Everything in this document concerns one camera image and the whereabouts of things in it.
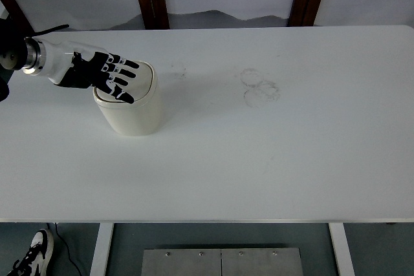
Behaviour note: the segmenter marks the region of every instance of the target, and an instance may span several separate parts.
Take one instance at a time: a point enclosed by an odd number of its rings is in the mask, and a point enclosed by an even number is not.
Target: metal plate
[[[142,276],[220,276],[220,249],[145,249]]]
[[[146,249],[142,276],[303,276],[298,248]]]
[[[298,248],[222,249],[223,276],[303,276]]]

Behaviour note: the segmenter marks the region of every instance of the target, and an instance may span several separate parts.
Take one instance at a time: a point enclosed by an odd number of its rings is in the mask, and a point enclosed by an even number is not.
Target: sneaker
[[[32,240],[30,249],[20,262],[15,261],[13,270],[7,276],[46,276],[47,264],[53,252],[53,236],[47,229],[39,230]]]

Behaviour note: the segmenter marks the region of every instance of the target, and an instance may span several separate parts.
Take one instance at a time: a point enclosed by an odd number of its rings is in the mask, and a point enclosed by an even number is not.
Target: shoelace
[[[8,276],[20,276],[20,275],[24,275],[25,272],[28,272],[30,275],[30,273],[32,273],[32,267],[29,264],[31,264],[34,261],[34,259],[40,252],[40,249],[41,249],[40,243],[37,243],[33,247],[30,247],[25,257],[20,262],[19,266],[17,266],[17,264],[19,263],[20,260],[15,261],[15,263],[13,264],[13,271],[9,273]]]

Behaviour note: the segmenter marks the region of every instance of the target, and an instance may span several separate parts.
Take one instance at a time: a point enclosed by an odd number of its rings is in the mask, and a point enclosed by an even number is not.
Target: white trash can
[[[125,103],[96,87],[93,88],[95,102],[106,120],[117,133],[125,136],[143,136],[155,132],[163,115],[157,73],[145,61],[134,62],[140,65],[139,68],[125,69],[134,72],[136,77],[131,79],[120,76],[128,82],[122,88],[134,97],[134,103]]]

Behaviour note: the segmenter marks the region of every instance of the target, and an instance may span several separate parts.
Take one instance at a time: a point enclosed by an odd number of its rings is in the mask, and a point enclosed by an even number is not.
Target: gray floor
[[[337,275],[326,224],[118,224],[107,275],[141,275],[144,249],[300,249],[304,276]]]
[[[414,223],[344,227],[356,276],[414,275]]]
[[[0,276],[22,259],[42,223],[0,223]],[[90,274],[99,224],[58,224],[73,261]],[[48,276],[78,275],[54,235]],[[414,224],[345,224],[356,276],[414,275]],[[144,249],[298,247],[304,276],[337,275],[326,224],[116,224],[107,275],[140,275]]]

